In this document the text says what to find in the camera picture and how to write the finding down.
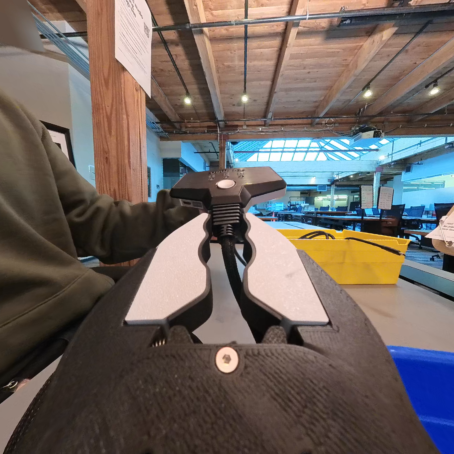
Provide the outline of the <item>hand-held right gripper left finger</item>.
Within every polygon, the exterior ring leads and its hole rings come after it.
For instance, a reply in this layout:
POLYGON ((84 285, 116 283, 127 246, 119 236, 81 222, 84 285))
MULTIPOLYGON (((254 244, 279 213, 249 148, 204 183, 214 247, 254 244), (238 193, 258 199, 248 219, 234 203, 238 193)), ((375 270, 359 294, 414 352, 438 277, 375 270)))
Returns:
POLYGON ((127 325, 184 326, 193 332, 209 319, 209 221, 208 213, 198 215, 156 248, 124 319, 127 325))

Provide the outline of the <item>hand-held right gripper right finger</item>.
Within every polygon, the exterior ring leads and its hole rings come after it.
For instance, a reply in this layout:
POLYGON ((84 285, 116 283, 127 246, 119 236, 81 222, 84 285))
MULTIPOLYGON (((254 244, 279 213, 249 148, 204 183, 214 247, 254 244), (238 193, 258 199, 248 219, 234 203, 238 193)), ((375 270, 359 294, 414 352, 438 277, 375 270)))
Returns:
POLYGON ((256 337, 272 326, 289 336, 295 327, 330 322, 298 249, 278 230, 245 214, 248 256, 242 280, 242 315, 256 337))

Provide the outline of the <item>black hub device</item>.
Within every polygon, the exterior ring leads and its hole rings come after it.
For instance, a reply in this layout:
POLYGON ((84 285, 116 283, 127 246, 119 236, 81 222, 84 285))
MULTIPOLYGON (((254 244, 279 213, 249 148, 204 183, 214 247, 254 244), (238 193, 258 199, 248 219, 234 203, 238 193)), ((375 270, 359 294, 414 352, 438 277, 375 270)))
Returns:
POLYGON ((250 206, 281 197, 286 182, 270 167, 192 172, 170 190, 182 206, 209 213, 216 237, 235 236, 250 206))

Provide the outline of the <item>person's left forearm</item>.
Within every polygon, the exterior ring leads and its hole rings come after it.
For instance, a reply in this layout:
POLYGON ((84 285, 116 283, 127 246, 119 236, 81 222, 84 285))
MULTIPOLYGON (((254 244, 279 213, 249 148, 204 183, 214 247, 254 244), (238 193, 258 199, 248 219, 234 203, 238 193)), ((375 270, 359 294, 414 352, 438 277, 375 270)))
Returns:
POLYGON ((199 215, 196 208, 177 206, 168 190, 159 191, 155 202, 136 204, 84 191, 62 205, 77 256, 107 265, 141 258, 199 215))

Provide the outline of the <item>grey desk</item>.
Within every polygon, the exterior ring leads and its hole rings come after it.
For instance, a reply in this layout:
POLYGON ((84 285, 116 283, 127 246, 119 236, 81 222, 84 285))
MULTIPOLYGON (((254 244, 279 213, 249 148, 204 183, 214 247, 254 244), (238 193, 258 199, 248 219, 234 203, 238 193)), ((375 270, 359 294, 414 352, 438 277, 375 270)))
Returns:
MULTIPOLYGON (((202 343, 252 343, 253 335, 241 316, 225 272, 221 247, 211 244, 208 263, 213 281, 212 315, 196 331, 202 343)), ((395 285, 346 285, 387 345, 453 352, 453 302, 400 278, 395 285)), ((60 357, 0 406, 0 452, 60 357)))

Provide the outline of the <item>yellow plastic bin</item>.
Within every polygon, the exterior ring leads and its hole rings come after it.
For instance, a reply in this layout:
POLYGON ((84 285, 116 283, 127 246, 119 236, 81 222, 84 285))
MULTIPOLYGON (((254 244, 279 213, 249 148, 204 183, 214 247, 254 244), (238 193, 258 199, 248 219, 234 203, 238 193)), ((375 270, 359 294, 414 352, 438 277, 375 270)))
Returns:
POLYGON ((409 239, 360 231, 278 229, 340 285, 394 285, 409 239))

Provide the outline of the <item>black office chair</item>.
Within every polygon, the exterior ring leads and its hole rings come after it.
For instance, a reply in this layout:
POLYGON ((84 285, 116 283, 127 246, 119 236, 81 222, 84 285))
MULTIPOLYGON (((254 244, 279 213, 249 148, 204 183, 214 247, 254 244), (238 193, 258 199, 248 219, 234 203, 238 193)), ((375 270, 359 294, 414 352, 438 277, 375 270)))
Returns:
POLYGON ((401 233, 405 204, 392 205, 390 209, 380 210, 379 234, 398 237, 401 233))

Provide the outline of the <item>glass skylight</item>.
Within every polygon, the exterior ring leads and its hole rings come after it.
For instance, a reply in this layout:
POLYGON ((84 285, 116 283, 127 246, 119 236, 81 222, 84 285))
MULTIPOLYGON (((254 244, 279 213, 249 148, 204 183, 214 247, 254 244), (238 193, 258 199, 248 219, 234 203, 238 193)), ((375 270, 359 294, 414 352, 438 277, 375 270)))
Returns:
POLYGON ((235 162, 353 161, 393 141, 365 139, 355 144, 347 138, 242 141, 232 145, 232 152, 235 162))

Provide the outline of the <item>long grey table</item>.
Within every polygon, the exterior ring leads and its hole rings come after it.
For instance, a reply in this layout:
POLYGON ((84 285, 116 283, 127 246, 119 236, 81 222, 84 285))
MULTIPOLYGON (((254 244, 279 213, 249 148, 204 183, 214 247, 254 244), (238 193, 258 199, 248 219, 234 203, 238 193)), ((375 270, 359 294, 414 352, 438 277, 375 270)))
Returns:
POLYGON ((454 298, 454 274, 411 260, 405 260, 399 277, 436 292, 447 299, 454 298))

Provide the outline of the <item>person in olive green sweatshirt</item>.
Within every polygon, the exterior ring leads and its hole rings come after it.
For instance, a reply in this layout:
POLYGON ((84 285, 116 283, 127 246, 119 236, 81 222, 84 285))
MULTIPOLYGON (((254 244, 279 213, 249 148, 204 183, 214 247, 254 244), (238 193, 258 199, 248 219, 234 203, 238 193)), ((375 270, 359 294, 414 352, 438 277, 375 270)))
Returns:
POLYGON ((78 257, 108 258, 121 204, 100 195, 47 129, 1 93, 1 375, 88 313, 113 285, 78 257))

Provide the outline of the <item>ceiling projector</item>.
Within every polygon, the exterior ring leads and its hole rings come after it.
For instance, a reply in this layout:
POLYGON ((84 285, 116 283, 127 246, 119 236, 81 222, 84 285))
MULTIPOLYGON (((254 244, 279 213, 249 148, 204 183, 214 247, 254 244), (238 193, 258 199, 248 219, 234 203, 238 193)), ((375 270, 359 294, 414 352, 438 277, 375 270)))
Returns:
POLYGON ((363 124, 353 131, 353 136, 349 139, 349 145, 352 148, 365 149, 378 144, 383 138, 384 133, 382 130, 375 126, 363 124))

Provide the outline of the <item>white paper tag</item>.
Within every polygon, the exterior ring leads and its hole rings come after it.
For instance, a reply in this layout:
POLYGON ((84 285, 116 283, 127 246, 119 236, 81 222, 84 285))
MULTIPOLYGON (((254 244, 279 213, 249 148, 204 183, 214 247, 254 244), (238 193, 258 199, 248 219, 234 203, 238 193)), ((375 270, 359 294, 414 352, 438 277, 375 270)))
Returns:
POLYGON ((435 204, 435 215, 438 221, 437 227, 427 234, 426 239, 430 239, 435 246, 434 241, 444 243, 445 247, 454 246, 454 206, 442 206, 435 204))

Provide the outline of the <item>black framed picture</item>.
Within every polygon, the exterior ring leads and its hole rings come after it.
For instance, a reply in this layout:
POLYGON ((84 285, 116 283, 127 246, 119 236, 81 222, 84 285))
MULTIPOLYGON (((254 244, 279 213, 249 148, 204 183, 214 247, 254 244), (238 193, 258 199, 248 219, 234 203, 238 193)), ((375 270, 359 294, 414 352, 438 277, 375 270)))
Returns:
POLYGON ((61 127, 45 121, 42 121, 42 124, 47 129, 49 135, 52 138, 52 141, 60 148, 60 150, 64 153, 67 159, 76 168, 70 137, 70 130, 68 128, 61 127))

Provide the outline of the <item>blue plastic bin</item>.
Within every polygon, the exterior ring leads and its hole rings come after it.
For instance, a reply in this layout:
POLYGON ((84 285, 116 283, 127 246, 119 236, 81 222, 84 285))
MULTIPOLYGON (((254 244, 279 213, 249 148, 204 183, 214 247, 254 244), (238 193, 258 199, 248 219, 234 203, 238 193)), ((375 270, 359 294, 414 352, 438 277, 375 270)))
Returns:
POLYGON ((421 423, 441 453, 454 452, 454 354, 389 345, 421 423))

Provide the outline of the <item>white printed paper sheet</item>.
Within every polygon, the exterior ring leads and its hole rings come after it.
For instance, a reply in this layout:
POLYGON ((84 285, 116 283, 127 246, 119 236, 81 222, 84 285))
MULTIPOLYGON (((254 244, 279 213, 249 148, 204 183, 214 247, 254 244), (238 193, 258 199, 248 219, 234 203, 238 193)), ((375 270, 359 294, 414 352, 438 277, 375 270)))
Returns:
POLYGON ((152 18, 145 0, 116 0, 115 57, 151 97, 152 18))

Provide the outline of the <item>metal ceiling pipe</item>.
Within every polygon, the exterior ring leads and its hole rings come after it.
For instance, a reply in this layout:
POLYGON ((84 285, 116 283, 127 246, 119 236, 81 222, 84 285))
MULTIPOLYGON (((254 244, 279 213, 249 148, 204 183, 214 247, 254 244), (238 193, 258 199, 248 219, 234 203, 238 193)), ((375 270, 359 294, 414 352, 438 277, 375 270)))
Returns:
POLYGON ((342 10, 327 13, 305 13, 256 19, 235 19, 196 23, 188 22, 184 24, 153 26, 152 30, 154 32, 193 31, 222 27, 258 26, 315 20, 335 20, 340 26, 362 26, 396 21, 452 19, 453 14, 453 3, 439 3, 406 7, 342 10))

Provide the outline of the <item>wooden post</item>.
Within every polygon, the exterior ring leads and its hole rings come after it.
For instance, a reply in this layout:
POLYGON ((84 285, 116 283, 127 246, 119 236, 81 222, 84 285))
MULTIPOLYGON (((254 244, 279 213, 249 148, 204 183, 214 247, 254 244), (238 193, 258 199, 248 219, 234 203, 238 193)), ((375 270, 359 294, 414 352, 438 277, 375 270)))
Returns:
POLYGON ((145 92, 115 57, 115 1, 88 0, 96 189, 115 201, 147 199, 145 92))

